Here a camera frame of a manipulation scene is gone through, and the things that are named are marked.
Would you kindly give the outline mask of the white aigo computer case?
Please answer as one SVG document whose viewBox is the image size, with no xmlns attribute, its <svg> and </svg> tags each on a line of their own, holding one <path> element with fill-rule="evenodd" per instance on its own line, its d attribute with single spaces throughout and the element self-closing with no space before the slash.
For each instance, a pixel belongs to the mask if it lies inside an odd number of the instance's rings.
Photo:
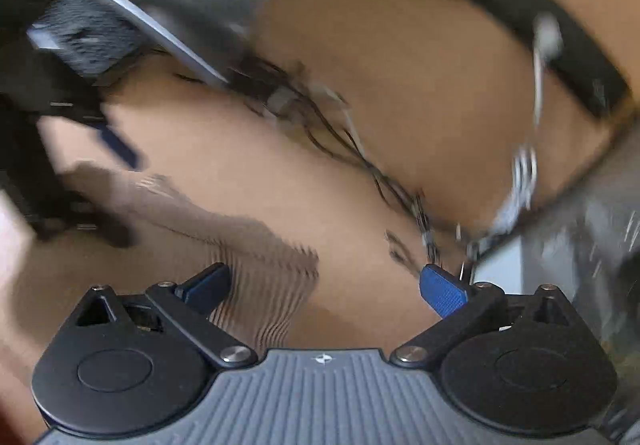
<svg viewBox="0 0 640 445">
<path fill-rule="evenodd" d="M 639 128 L 632 126 L 570 191 L 480 260 L 473 278 L 507 293 L 554 283 L 617 371 L 601 429 L 639 440 Z"/>
</svg>

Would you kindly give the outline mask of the black keyboard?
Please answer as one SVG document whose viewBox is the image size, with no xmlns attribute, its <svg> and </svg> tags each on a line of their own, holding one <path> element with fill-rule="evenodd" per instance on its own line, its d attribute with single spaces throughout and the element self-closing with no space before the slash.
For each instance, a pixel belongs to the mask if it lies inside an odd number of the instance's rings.
<svg viewBox="0 0 640 445">
<path fill-rule="evenodd" d="M 35 48 L 89 80 L 129 62 L 145 45 L 137 28 L 99 0 L 53 0 L 27 35 Z"/>
</svg>

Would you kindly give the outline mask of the beige striped knit sweater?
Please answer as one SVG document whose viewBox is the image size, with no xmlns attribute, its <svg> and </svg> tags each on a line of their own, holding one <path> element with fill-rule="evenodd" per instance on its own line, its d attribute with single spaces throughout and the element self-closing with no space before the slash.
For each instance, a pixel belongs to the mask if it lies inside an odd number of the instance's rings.
<svg viewBox="0 0 640 445">
<path fill-rule="evenodd" d="M 181 283 L 216 262 L 227 264 L 230 295 L 216 309 L 206 309 L 205 317 L 258 354 L 285 346 L 295 316 L 319 281 L 314 250 L 290 245 L 258 220 L 206 211 L 166 176 L 135 176 L 83 162 L 66 179 L 122 216 L 134 232 L 127 249 L 76 243 L 99 281 L 134 293 L 161 280 Z"/>
</svg>

